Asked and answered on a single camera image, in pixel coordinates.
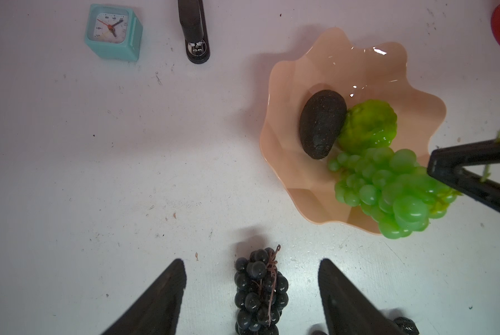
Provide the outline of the green grape bunch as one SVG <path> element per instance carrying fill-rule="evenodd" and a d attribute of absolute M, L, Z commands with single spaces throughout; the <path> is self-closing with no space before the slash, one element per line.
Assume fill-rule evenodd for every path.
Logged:
<path fill-rule="evenodd" d="M 500 140 L 500 130 L 495 140 Z M 490 167 L 466 170 L 490 179 Z M 435 180 L 410 149 L 370 148 L 360 154 L 341 152 L 328 162 L 337 177 L 336 199 L 373 219 L 388 239 L 424 231 L 431 220 L 440 219 L 460 195 Z"/>

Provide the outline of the black grape bunch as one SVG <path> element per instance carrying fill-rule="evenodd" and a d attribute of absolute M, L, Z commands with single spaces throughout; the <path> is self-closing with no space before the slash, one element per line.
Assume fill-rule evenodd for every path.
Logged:
<path fill-rule="evenodd" d="M 278 269 L 280 250 L 280 245 L 261 248 L 236 259 L 236 334 L 279 334 L 278 323 L 289 303 L 289 281 Z"/>

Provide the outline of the green bumpy round fruit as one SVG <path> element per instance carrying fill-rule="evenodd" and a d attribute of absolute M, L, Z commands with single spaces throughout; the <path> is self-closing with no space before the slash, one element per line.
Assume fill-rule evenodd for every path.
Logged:
<path fill-rule="evenodd" d="M 348 110 L 337 143 L 349 154 L 389 147 L 397 134 L 397 120 L 397 114 L 386 101 L 366 100 Z"/>

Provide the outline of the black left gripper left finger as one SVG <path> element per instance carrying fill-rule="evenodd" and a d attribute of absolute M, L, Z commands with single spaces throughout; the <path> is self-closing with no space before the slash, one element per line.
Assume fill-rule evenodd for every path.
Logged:
<path fill-rule="evenodd" d="M 104 333 L 174 335 L 185 287 L 184 262 L 175 259 Z"/>

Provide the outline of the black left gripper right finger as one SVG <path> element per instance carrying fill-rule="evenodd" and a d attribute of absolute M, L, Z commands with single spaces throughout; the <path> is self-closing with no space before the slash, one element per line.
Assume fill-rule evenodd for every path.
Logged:
<path fill-rule="evenodd" d="M 329 259 L 320 262 L 318 285 L 329 334 L 402 334 Z"/>

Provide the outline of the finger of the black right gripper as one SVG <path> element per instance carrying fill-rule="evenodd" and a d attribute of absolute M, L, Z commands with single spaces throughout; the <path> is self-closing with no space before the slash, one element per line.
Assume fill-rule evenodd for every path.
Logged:
<path fill-rule="evenodd" d="M 500 140 L 441 148 L 430 155 L 427 173 L 435 180 L 500 213 L 500 184 L 466 170 L 500 164 Z"/>

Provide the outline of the dark avocado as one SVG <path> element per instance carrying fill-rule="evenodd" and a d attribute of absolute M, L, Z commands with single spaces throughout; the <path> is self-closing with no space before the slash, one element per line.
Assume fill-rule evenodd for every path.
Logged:
<path fill-rule="evenodd" d="M 339 137 L 348 113 L 345 99 L 325 89 L 315 93 L 300 115 L 299 137 L 302 148 L 312 159 L 325 158 Z"/>

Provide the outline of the black berries pair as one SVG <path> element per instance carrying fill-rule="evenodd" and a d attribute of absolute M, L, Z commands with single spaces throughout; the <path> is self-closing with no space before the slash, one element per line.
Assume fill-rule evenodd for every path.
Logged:
<path fill-rule="evenodd" d="M 392 321 L 398 329 L 402 331 L 403 334 L 407 335 L 419 335 L 420 331 L 417 328 L 416 323 L 410 318 L 400 316 Z M 311 335 L 326 335 L 325 332 L 321 330 L 314 330 Z"/>

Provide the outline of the pink scalloped fruit bowl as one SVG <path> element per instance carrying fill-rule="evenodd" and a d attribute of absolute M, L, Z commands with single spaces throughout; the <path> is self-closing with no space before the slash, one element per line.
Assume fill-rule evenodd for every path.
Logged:
<path fill-rule="evenodd" d="M 343 223 L 378 234 L 376 222 L 361 209 L 338 202 L 336 175 L 324 160 L 309 157 L 299 138 L 300 114 L 310 97 L 324 89 L 338 92 L 348 106 L 369 99 L 388 102 L 398 117 L 392 148 L 410 149 L 429 162 L 429 142 L 447 114 L 445 103 L 415 89 L 407 78 L 408 54 L 397 42 L 356 47 L 339 28 L 324 31 L 306 54 L 274 65 L 260 150 L 299 213 L 315 224 Z"/>

